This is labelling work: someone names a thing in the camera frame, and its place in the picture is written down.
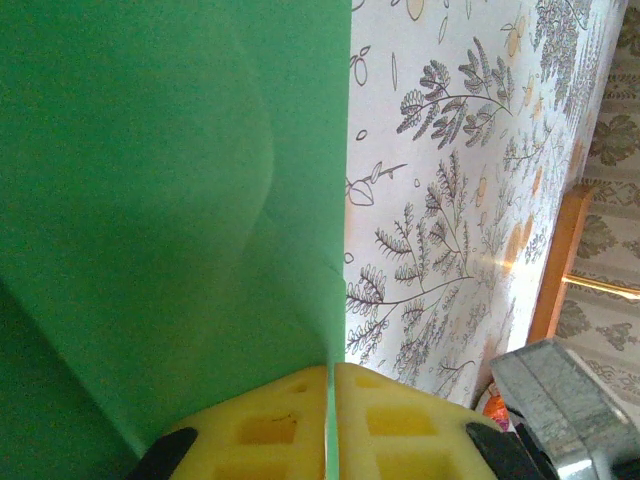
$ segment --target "floral wallpaper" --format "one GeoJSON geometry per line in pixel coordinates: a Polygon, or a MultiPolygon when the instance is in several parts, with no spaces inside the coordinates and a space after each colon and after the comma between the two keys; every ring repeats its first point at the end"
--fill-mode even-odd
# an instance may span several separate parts
{"type": "MultiPolygon", "coordinates": [[[[624,17],[582,183],[593,204],[575,275],[640,289],[640,2],[624,17]]],[[[570,285],[556,332],[600,379],[640,406],[640,300],[570,285]]]]}
{"type": "MultiPolygon", "coordinates": [[[[625,7],[353,0],[349,361],[469,405],[524,345],[625,7]]],[[[607,228],[585,251],[610,248],[607,228]]]]}

